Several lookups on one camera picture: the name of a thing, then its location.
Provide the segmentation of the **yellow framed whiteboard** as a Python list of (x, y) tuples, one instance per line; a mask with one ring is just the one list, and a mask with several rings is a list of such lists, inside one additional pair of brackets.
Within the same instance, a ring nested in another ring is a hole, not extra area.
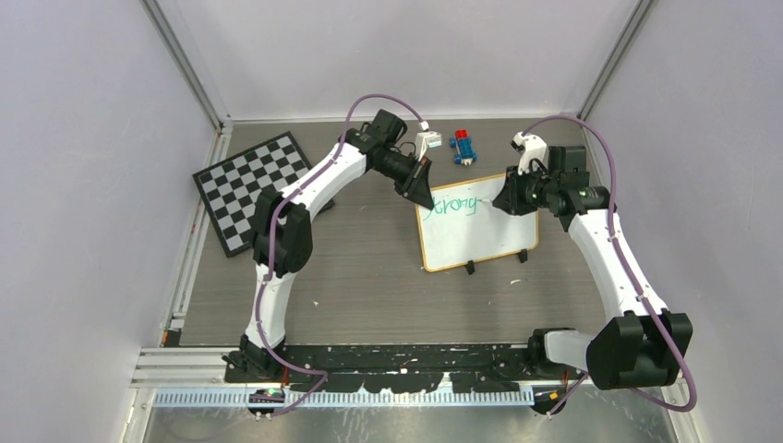
[(504, 174), (438, 186), (432, 190), (434, 208), (416, 207), (423, 269), (438, 272), (537, 247), (535, 212), (512, 216), (478, 198), (493, 200)]

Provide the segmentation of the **blue red toy car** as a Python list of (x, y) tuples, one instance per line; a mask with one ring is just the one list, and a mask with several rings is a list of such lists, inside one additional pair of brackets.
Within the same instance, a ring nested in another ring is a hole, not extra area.
[(454, 150), (453, 161), (455, 164), (469, 166), (477, 160), (472, 139), (465, 129), (456, 130), (449, 140), (449, 145)]

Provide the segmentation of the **aluminium frame rail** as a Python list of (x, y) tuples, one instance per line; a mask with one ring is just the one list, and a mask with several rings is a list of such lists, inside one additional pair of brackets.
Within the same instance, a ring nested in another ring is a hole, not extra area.
[(545, 406), (577, 380), (558, 386), (553, 381), (523, 381), (512, 392), (456, 393), (449, 382), (433, 392), (355, 393), (293, 392), (273, 383), (228, 383), (223, 357), (235, 351), (227, 347), (150, 348), (141, 351), (131, 385), (152, 389), (153, 403), (161, 407), (246, 407), (251, 411), (325, 408)]

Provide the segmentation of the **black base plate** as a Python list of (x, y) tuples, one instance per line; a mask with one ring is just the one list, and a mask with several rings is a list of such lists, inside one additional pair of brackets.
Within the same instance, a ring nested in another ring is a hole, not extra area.
[(523, 381), (562, 386), (582, 371), (538, 360), (524, 344), (290, 345), (276, 355), (252, 343), (223, 357), (228, 383), (273, 383), (293, 392), (512, 392)]

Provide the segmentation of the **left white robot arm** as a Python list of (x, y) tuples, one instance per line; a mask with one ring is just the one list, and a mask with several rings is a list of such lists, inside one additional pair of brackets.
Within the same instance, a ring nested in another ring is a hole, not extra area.
[(441, 146), (442, 136), (425, 121), (418, 124), (414, 149), (405, 154), (398, 143), (406, 123), (386, 110), (359, 128), (348, 128), (333, 149), (302, 178), (281, 191), (258, 195), (250, 218), (256, 291), (250, 322), (242, 336), (236, 366), (262, 382), (283, 370), (285, 313), (297, 273), (309, 261), (316, 215), (344, 187), (375, 171), (393, 182), (394, 191), (416, 205), (433, 209), (426, 153)]

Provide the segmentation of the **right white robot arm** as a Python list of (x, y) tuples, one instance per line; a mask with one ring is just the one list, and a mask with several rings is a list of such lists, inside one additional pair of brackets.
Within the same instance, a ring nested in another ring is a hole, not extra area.
[(622, 236), (610, 191), (592, 186), (583, 146), (521, 148), (517, 165), (492, 202), (512, 216), (551, 212), (583, 254), (607, 323), (595, 335), (573, 328), (535, 329), (527, 366), (551, 378), (564, 366), (588, 374), (604, 390), (663, 387), (683, 370), (693, 325), (657, 296)]

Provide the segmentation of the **black white checkerboard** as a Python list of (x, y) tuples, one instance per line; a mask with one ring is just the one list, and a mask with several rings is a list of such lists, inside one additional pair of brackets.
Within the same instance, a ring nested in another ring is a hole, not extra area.
[(259, 193), (280, 191), (302, 178), (311, 162), (287, 131), (192, 175), (227, 257), (251, 247), (250, 221)]

